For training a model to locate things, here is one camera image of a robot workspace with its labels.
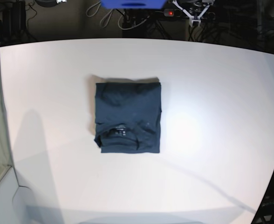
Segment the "dark blue t-shirt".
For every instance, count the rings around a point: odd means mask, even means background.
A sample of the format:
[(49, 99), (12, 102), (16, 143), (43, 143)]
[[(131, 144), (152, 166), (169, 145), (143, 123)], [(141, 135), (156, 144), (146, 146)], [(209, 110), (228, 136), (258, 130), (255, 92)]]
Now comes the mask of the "dark blue t-shirt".
[(160, 152), (161, 84), (97, 83), (95, 143), (102, 153)]

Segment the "black power strip red switch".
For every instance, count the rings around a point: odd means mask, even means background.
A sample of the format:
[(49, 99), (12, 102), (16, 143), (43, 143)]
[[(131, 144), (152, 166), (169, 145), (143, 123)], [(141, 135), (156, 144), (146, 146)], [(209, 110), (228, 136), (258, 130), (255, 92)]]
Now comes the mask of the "black power strip red switch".
[[(189, 18), (186, 14), (184, 14), (182, 11), (178, 9), (165, 9), (163, 11), (163, 14), (165, 17), (173, 17), (173, 18)], [(204, 15), (202, 15), (201, 20), (215, 20), (216, 14), (214, 12), (205, 12)]]

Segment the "blue plastic box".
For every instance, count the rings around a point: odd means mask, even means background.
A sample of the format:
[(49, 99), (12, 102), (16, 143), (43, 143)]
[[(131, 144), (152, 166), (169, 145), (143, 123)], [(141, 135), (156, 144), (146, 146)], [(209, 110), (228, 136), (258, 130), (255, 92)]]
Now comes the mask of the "blue plastic box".
[(161, 9), (166, 0), (101, 0), (107, 9)]

